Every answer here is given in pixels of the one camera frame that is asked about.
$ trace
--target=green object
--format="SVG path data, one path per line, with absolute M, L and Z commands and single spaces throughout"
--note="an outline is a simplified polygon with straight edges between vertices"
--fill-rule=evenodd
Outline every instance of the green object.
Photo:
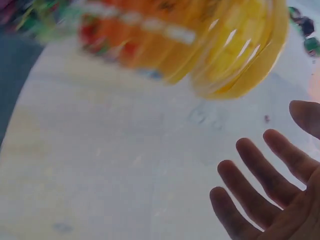
M 315 51 L 316 57 L 320 57 L 320 42 L 315 37 L 304 40 L 304 48 L 307 52 Z

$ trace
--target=gray surface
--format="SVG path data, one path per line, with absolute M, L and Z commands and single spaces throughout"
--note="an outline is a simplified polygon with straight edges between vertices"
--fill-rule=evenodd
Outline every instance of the gray surface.
M 0 144 L 21 89 L 42 48 L 15 35 L 0 33 Z

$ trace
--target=dark stain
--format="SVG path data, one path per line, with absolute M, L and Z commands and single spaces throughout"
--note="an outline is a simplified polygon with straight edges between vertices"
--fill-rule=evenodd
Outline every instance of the dark stain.
M 69 234 L 74 230 L 73 226 L 63 222 L 53 224 L 52 228 L 60 234 Z

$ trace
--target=finger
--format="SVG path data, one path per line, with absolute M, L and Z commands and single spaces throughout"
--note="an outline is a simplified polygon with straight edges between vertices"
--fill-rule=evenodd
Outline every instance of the finger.
M 301 182 L 307 184 L 311 175 L 320 166 L 319 162 L 294 146 L 278 131 L 269 129 L 263 135 L 264 141 Z
M 265 193 L 282 208 L 287 207 L 301 192 L 276 171 L 249 139 L 240 139 L 236 143 L 236 149 L 244 164 L 262 185 Z
M 222 187 L 212 189 L 210 199 L 216 216 L 232 240 L 255 240 L 261 234 L 240 214 Z
M 295 123 L 308 134 L 320 139 L 320 104 L 307 101 L 292 101 L 290 114 Z
M 249 218 L 261 228 L 269 227 L 281 213 L 278 207 L 268 202 L 250 185 L 232 161 L 222 161 L 218 165 L 218 172 Z

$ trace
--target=red object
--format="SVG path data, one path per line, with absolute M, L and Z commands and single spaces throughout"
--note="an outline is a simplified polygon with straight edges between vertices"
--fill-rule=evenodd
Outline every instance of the red object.
M 138 44 L 134 42 L 127 42 L 122 49 L 122 52 L 128 57 L 134 57 L 138 50 Z

